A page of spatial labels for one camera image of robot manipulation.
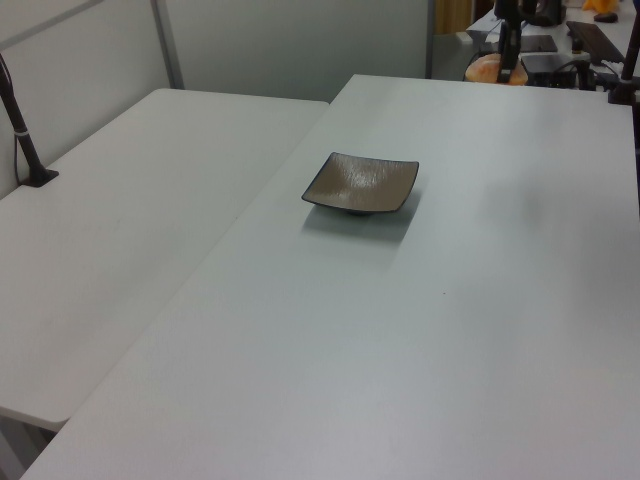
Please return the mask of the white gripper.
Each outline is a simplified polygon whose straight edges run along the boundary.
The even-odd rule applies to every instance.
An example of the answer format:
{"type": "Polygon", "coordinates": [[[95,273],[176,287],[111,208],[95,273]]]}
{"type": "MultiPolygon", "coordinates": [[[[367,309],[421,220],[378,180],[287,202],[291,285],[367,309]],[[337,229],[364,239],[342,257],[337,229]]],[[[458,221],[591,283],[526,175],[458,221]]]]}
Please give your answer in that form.
{"type": "Polygon", "coordinates": [[[494,14],[502,20],[498,53],[500,63],[497,74],[497,82],[506,84],[511,79],[513,69],[519,62],[521,53],[521,22],[523,21],[518,0],[496,0],[494,2],[494,14]]]}

